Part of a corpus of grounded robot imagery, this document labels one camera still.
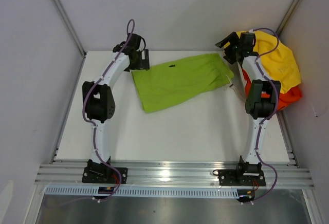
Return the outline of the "lime green shorts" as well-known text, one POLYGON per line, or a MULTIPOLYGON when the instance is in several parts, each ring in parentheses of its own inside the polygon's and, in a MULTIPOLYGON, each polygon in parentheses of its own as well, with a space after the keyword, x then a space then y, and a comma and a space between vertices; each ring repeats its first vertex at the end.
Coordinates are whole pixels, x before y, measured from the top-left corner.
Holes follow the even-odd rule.
POLYGON ((145 113, 188 101, 230 83, 234 73, 218 53, 207 53, 132 71, 145 113))

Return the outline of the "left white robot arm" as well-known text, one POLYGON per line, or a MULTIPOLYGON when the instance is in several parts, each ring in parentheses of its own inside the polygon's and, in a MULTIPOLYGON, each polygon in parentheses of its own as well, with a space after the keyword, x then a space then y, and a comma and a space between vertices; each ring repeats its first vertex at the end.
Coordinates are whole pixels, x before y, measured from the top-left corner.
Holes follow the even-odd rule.
POLYGON ((150 69, 149 52, 140 45, 146 45, 145 39, 132 32, 126 41, 116 45, 111 61, 100 77, 92 82, 85 81, 83 92, 83 119, 93 127, 93 150, 87 163, 88 175, 101 183, 108 182, 112 171, 108 167, 110 160, 109 130, 110 119, 115 113, 113 88, 121 74, 131 70, 150 69))

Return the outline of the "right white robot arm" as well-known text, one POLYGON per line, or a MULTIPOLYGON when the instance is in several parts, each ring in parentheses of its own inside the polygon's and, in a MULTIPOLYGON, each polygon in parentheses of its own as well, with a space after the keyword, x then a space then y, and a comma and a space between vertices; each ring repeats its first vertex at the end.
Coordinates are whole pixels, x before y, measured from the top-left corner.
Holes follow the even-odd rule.
POLYGON ((261 152, 265 129, 278 109, 281 83, 273 80, 261 63, 262 56, 278 48, 280 40, 277 35, 275 38, 274 48, 262 54, 254 51, 257 42, 255 30, 242 32, 241 35, 232 32, 215 44, 224 50, 224 59, 228 63, 238 63, 241 72, 247 73, 251 83, 245 102, 245 111, 249 115, 247 141, 234 175, 235 180, 242 185, 253 177, 259 177, 262 172, 261 152))

